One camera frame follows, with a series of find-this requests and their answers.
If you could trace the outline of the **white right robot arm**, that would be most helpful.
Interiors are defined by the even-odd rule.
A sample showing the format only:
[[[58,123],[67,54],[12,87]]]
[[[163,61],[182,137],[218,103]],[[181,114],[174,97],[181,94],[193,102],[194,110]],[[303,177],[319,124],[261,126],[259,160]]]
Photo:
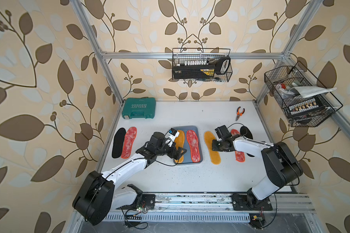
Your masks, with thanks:
[[[216,128],[215,132],[219,139],[212,141],[213,151],[240,151],[263,160],[266,176],[247,191],[246,204],[250,209],[257,207],[295,179],[299,180],[303,174],[303,168],[283,142],[264,143],[247,135],[233,135],[225,125]]]

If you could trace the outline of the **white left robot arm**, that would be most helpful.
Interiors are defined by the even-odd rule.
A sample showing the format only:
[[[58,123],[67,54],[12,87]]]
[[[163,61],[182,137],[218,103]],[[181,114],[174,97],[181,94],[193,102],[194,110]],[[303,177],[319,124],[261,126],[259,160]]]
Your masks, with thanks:
[[[167,155],[180,160],[186,149],[176,147],[175,139],[178,136],[179,132],[173,128],[166,134],[155,132],[126,162],[103,173],[91,172],[73,200],[73,208],[93,226],[100,223],[111,210],[142,210],[145,207],[143,192],[133,184],[126,187],[122,187],[122,184],[145,170],[158,156]]]

